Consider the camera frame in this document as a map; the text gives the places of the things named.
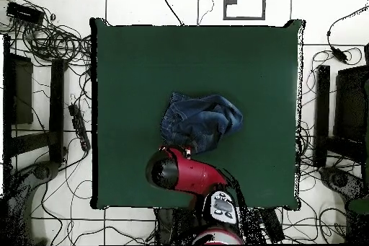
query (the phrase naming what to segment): black bar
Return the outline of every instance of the black bar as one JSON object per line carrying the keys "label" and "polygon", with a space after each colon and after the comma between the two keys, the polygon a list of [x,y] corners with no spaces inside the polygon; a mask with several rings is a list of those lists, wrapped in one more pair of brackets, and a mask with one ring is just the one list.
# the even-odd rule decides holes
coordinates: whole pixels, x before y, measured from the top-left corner
{"label": "black bar", "polygon": [[261,208],[259,212],[271,243],[278,243],[284,240],[285,234],[283,233],[282,224],[278,220],[275,210]]}
{"label": "black bar", "polygon": [[56,132],[18,136],[12,139],[11,157],[48,146],[48,142],[55,144],[58,141],[57,139]]}
{"label": "black bar", "polygon": [[15,96],[15,77],[12,72],[12,57],[10,55],[10,37],[4,35],[4,73],[3,73],[3,186],[4,193],[7,193],[10,189],[11,182],[11,165],[12,165],[12,116],[14,96]]}
{"label": "black bar", "polygon": [[366,65],[369,66],[369,43],[364,47],[364,57]]}
{"label": "black bar", "polygon": [[338,137],[326,138],[326,149],[357,163],[365,162],[364,144]]}
{"label": "black bar", "polygon": [[53,60],[51,63],[50,82],[50,132],[56,132],[56,142],[50,143],[50,161],[63,161],[63,129],[64,129],[64,71],[68,67],[63,59]]}
{"label": "black bar", "polygon": [[329,131],[329,85],[330,67],[320,66],[316,79],[316,104],[314,117],[313,166],[326,165],[326,138]]}

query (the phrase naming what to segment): crumpled fabric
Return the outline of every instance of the crumpled fabric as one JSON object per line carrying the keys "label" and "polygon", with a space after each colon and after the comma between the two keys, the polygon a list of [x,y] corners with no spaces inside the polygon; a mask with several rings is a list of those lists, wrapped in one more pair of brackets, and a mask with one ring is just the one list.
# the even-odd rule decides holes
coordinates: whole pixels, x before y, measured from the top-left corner
{"label": "crumpled fabric", "polygon": [[161,121],[161,136],[165,144],[188,146],[192,154],[200,154],[215,149],[242,123],[241,112],[225,97],[191,98],[174,92]]}

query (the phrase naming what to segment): metal frame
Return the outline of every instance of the metal frame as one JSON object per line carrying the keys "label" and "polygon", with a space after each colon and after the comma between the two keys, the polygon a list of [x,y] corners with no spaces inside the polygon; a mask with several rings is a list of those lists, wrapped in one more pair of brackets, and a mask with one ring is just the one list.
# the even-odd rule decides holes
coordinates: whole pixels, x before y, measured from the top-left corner
{"label": "metal frame", "polygon": [[320,66],[316,77],[316,108],[314,118],[313,166],[325,167],[327,152],[332,151],[365,164],[365,142],[329,136],[330,67]]}
{"label": "metal frame", "polygon": [[[12,71],[12,58],[9,49],[4,49],[4,86],[14,87]],[[50,80],[50,116],[49,131],[42,133],[12,137],[12,126],[9,121],[4,121],[4,164],[11,164],[12,157],[33,151],[44,146],[49,146],[50,162],[61,166],[66,149],[63,145],[64,128],[64,71],[68,64],[60,59],[52,61]],[[4,114],[12,111],[15,90],[4,89]],[[9,189],[10,171],[4,170],[4,192]]]}
{"label": "metal frame", "polygon": [[227,0],[223,0],[223,20],[265,20],[265,7],[267,0],[262,0],[262,16],[261,17],[227,17],[227,6],[230,5]]}

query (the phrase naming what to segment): black stand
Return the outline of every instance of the black stand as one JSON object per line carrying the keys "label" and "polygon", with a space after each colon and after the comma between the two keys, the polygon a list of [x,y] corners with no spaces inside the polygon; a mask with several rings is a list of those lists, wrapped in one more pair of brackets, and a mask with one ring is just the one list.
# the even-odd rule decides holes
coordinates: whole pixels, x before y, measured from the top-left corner
{"label": "black stand", "polygon": [[[58,168],[66,155],[66,148],[63,146],[63,112],[64,71],[67,67],[63,60],[52,62],[49,131],[12,138],[10,121],[4,123],[4,198],[0,199],[0,235],[5,239],[2,240],[4,244],[37,245],[31,233],[32,199],[39,185],[49,182],[58,174]],[[12,89],[13,71],[9,48],[6,48],[5,44],[4,116],[12,112],[14,96],[17,97]],[[21,170],[22,174],[12,174],[9,169],[12,157],[44,146],[49,146],[48,162],[41,162],[28,171]]]}

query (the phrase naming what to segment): power strip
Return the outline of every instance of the power strip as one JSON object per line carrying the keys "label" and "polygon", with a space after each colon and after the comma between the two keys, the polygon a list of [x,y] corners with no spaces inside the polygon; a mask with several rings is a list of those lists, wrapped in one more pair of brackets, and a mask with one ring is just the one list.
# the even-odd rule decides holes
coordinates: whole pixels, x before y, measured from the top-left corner
{"label": "power strip", "polygon": [[84,127],[84,119],[81,111],[75,104],[68,106],[68,109],[71,117],[73,117],[73,128],[76,130],[76,134],[81,142],[82,151],[88,152],[91,149],[91,144],[89,143],[89,137],[87,136],[86,128]]}

